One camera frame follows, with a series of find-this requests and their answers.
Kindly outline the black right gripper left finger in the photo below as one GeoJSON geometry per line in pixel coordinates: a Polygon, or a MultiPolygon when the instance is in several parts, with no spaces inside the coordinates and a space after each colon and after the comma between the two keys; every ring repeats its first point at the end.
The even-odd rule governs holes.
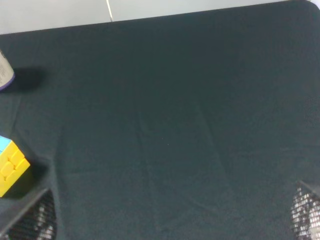
{"type": "Polygon", "coordinates": [[[54,240],[56,210],[53,193],[44,188],[29,193],[0,213],[2,240],[54,240]]]}

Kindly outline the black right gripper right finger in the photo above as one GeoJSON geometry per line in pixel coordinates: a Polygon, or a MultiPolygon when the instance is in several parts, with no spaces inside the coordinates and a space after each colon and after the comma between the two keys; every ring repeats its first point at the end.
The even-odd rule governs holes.
{"type": "Polygon", "coordinates": [[[291,229],[297,240],[320,240],[320,186],[299,181],[291,207],[291,229]]]}

